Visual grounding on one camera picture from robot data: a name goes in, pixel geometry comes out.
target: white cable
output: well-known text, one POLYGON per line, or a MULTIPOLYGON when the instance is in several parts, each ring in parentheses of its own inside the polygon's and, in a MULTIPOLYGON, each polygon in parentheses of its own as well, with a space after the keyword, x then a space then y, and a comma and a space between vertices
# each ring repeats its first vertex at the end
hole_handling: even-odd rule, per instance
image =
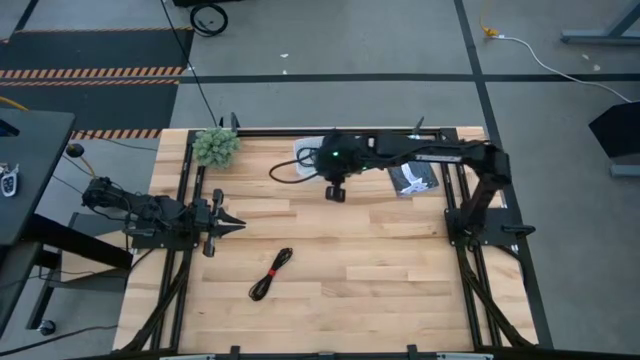
POLYGON ((558 71, 558 70, 555 70, 555 69, 552 69, 552 68, 548 67, 547 65, 543 64, 543 63, 542 63, 542 61, 540 61, 540 59, 538 59, 538 57, 536 56, 536 53, 535 53, 535 52, 533 52, 533 49, 531 48, 531 45, 527 44, 527 42, 526 42, 526 41, 524 41, 524 40, 520 40, 520 39, 518 39, 518 38, 508 37, 508 36, 504 36, 504 35, 492 36, 491 38, 492 38, 492 39, 497 39, 497 40, 511 40, 511 41, 518 42, 518 43, 520 43, 520 44, 522 44, 522 45, 526 46, 526 47, 529 49, 529 51, 531 52, 531 55, 533 55, 533 58, 536 60, 536 62, 537 62, 540 66, 542 66, 543 68, 545 68, 545 69, 547 69, 547 70, 551 71, 552 73, 554 73, 554 74, 558 74, 558 75, 560 75, 560 76, 562 76, 562 77, 564 77, 564 78, 567 78, 567 79, 569 79, 569 80, 575 81, 575 82, 580 83, 580 84, 583 84, 583 85, 597 86, 597 87, 599 87, 599 88, 605 89, 605 90, 607 90, 607 91, 609 91, 609 92, 611 92, 611 93, 613 93, 613 94, 617 95, 620 99, 624 100, 624 101, 625 101, 625 102, 627 102, 627 103, 632 103, 632 102, 634 102, 634 101, 631 101, 631 100, 627 99, 627 98, 626 98, 626 97, 624 97, 622 94, 620 94, 619 92, 617 92, 617 91, 613 90, 612 88, 610 88, 610 87, 608 87, 608 86, 605 86, 605 85, 602 85, 602 84, 599 84, 599 83, 590 82, 590 81, 582 81, 582 80, 578 80, 578 79, 576 79, 576 78, 574 78, 574 77, 571 77, 571 76, 569 76, 569 75, 567 75, 567 74, 563 74, 563 73, 561 73, 561 72, 560 72, 560 71, 558 71))

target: warning stripe mat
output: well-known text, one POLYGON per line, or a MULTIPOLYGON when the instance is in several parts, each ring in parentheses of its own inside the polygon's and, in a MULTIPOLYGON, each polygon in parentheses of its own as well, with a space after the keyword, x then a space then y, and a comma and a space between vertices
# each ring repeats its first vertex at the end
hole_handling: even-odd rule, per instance
POLYGON ((100 69, 27 69, 0 70, 0 79, 63 79, 128 76, 177 76, 184 72, 180 66, 128 67, 100 69))
MULTIPOLYGON (((176 30, 187 53, 193 30, 176 30)), ((0 47, 0 78, 175 76, 187 61, 170 28, 19 31, 0 47)))
POLYGON ((161 133, 162 129, 77 130, 71 133, 71 139, 157 139, 161 133))
POLYGON ((74 139, 156 138, 177 91, 176 80, 0 81, 2 96, 29 109, 74 113, 74 139))

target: wooden tabletop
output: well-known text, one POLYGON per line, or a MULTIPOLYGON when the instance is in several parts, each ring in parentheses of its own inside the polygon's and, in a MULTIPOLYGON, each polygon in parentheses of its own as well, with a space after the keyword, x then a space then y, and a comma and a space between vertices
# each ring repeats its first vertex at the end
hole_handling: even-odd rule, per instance
MULTIPOLYGON (((163 131, 151 194, 176 196, 187 133, 163 131)), ((458 128, 458 134, 484 139, 480 127, 458 128)), ((232 345, 243 353, 404 352, 408 344, 419 351, 472 350, 458 263, 447 239, 443 187, 397 198, 389 175, 371 170, 347 180, 346 203, 328 202, 322 179, 285 185, 269 178, 273 165, 294 158, 294 140, 243 137, 230 169, 207 170, 202 197, 210 199, 221 188, 225 208, 248 225, 219 240, 214 258, 203 256, 201 247, 194 253, 180 353, 228 353, 232 345), (285 247, 293 248, 292 259, 265 299, 252 301, 249 289, 285 247)), ((195 166, 186 199, 192 197, 195 166)), ((433 168, 442 184, 439 166, 433 168)), ((477 178, 467 170, 473 189, 477 178)), ((297 176, 293 166, 277 175, 297 176)), ((500 206, 501 199, 496 196, 493 204, 500 206)), ((484 254, 496 303, 536 342, 517 261, 490 247, 484 254)), ((164 258, 164 250, 156 250, 131 274, 114 348, 128 343, 155 307, 164 258)), ((172 316, 169 309, 164 346, 172 316)))

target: gray floor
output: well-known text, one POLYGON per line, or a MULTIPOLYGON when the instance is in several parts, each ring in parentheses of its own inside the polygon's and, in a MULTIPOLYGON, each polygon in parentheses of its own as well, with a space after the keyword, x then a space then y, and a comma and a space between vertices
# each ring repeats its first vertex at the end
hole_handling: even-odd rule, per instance
MULTIPOLYGON (((562 28, 604 27, 628 2, 494 0, 485 23, 528 41, 542 61, 562 71, 637 73, 640 48, 566 46, 558 40, 562 28)), ((12 6, 16 3, 24 7, 27 1, 12 6)), ((523 46, 484 40, 477 25, 482 2, 464 4, 484 73, 545 73, 523 46)), ((471 72, 452 1, 246 0, 223 6, 231 18, 228 30, 217 38, 194 40, 192 61, 199 75, 471 72)), ((169 7, 175 24, 185 25, 186 10, 169 7)), ((6 26, 17 18, 3 13, 0 22, 6 26)), ((27 28, 166 25, 157 0, 41 0, 27 28)), ((607 85, 640 99, 638 83, 607 85)), ((207 84, 203 88, 218 116, 234 111, 244 126, 411 125, 421 116, 425 125, 485 125, 473 83, 207 84)), ((620 101, 600 89, 573 83, 490 83, 488 90, 512 158, 524 219, 538 229, 530 242, 555 346, 640 353, 636 330, 640 181, 610 178, 609 161, 587 128, 620 101)), ((171 126, 202 127, 210 121, 197 87, 180 85, 171 126)), ((156 146, 150 140, 137 143, 156 146)), ((83 144, 99 174, 131 191, 146 189, 153 153, 101 141, 83 144)), ((85 175, 65 162, 56 175, 81 189, 87 183, 85 175)), ((52 180, 38 211, 66 223, 73 211, 82 211, 78 203, 73 190, 52 180)), ((0 340, 1 350, 40 339, 23 330, 37 285, 37 281, 29 284, 10 330, 0 340)), ((58 323, 59 333, 115 324, 121 299, 121 294, 61 290, 46 316, 58 323)), ((84 334, 9 358, 106 353, 113 335, 113 331, 84 334)))

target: artificial plant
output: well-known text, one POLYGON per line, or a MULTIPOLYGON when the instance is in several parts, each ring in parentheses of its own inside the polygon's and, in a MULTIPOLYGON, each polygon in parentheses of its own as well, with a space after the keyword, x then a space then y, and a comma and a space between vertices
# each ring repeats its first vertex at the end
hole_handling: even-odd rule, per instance
POLYGON ((193 152, 198 164, 214 169, 226 169, 233 154, 240 149, 236 133, 224 128, 210 128, 196 133, 193 152))

